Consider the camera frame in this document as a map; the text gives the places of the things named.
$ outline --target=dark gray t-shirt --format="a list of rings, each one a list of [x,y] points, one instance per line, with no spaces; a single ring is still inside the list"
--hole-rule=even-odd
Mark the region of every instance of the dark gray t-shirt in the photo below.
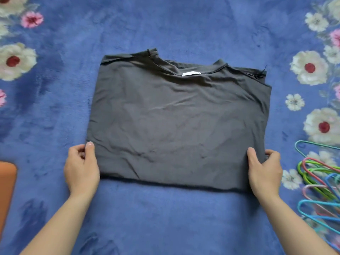
[[[102,175],[249,191],[246,151],[265,161],[266,73],[159,58],[156,49],[107,55],[87,141]]]

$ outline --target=white tag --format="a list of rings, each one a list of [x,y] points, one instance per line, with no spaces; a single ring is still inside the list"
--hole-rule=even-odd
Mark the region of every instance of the white tag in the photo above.
[[[189,72],[182,73],[182,76],[190,76],[194,74],[201,74],[201,73],[197,71],[189,71]]]

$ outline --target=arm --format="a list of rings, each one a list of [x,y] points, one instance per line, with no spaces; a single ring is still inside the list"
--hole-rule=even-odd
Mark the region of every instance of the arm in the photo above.
[[[269,159],[261,164],[253,148],[248,149],[249,182],[266,212],[287,255],[337,255],[278,194],[282,168],[280,154],[266,150]]]
[[[100,178],[92,142],[70,148],[64,172],[70,197],[20,255],[71,254]]]

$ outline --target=blue blanket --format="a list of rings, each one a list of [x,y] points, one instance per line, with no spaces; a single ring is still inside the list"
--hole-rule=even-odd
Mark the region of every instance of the blue blanket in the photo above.
[[[296,209],[295,141],[340,144],[337,1],[0,0],[0,160],[18,167],[0,254],[19,254],[68,197],[67,150],[84,142],[105,54],[156,47],[163,59],[266,68],[266,148],[281,152],[281,197]],[[284,252],[253,197],[102,180],[73,254]]]

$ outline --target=orange box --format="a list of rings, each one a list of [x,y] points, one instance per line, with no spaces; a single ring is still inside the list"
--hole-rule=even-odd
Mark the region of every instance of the orange box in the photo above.
[[[16,166],[0,161],[0,239],[10,208],[16,178]]]

